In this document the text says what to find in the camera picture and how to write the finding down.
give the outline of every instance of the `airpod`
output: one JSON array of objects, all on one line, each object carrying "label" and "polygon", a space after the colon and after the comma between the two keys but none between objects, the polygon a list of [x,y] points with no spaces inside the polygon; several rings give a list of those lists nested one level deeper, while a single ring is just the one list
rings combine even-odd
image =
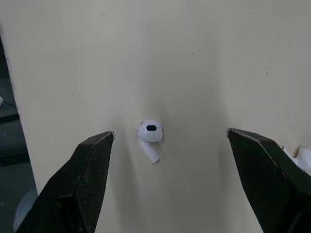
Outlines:
[{"label": "airpod", "polygon": [[148,155],[153,164],[159,161],[159,156],[150,142],[159,142],[163,138],[163,126],[156,120],[143,121],[137,129],[137,138],[140,146]]}]

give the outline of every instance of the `white object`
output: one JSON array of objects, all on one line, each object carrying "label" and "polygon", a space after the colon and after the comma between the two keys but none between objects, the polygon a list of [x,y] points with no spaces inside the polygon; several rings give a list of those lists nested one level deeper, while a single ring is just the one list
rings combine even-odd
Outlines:
[{"label": "white object", "polygon": [[311,149],[306,147],[299,148],[298,155],[294,158],[283,145],[280,147],[300,169],[311,176]]},{"label": "white object", "polygon": [[159,142],[162,140],[163,126],[156,120],[143,121],[137,129],[137,138],[151,162],[155,164],[159,161],[160,158],[150,142]]},{"label": "white object", "polygon": [[22,223],[22,221],[24,220],[24,218],[26,217],[26,215],[32,208],[37,197],[38,197],[38,193],[37,193],[36,188],[32,188],[28,191],[28,193],[25,194],[25,196],[19,202],[16,213],[15,213],[14,223],[13,223],[14,232],[18,230],[20,224]]},{"label": "white object", "polygon": [[4,99],[3,99],[2,96],[0,96],[0,107],[1,107],[1,105],[2,105],[3,102],[4,102]]}]

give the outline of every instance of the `beige surface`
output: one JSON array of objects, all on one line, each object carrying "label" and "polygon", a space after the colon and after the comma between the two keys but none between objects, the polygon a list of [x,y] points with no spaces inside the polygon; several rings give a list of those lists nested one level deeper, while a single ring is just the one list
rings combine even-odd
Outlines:
[{"label": "beige surface", "polygon": [[[227,127],[311,146],[311,1],[2,0],[38,190],[113,130],[97,233],[260,233]],[[153,166],[136,128],[164,125]]]}]

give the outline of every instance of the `wireless earbud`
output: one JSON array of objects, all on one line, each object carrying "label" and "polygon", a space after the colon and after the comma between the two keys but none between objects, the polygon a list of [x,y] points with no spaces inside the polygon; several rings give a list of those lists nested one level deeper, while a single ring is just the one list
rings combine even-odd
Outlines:
[{"label": "wireless earbud", "polygon": [[156,120],[143,121],[137,129],[137,138],[140,146],[148,155],[151,162],[155,164],[159,161],[159,156],[150,142],[159,142],[163,138],[163,126]]}]

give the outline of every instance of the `earbud stem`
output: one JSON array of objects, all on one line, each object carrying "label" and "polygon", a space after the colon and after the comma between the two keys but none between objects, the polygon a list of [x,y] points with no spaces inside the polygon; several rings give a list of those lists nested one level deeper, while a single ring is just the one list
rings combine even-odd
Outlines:
[{"label": "earbud stem", "polygon": [[148,155],[149,159],[153,164],[155,164],[157,161],[159,161],[159,156],[156,153],[155,149],[151,146],[149,142],[142,141],[138,139],[140,146],[144,150],[144,152]]}]

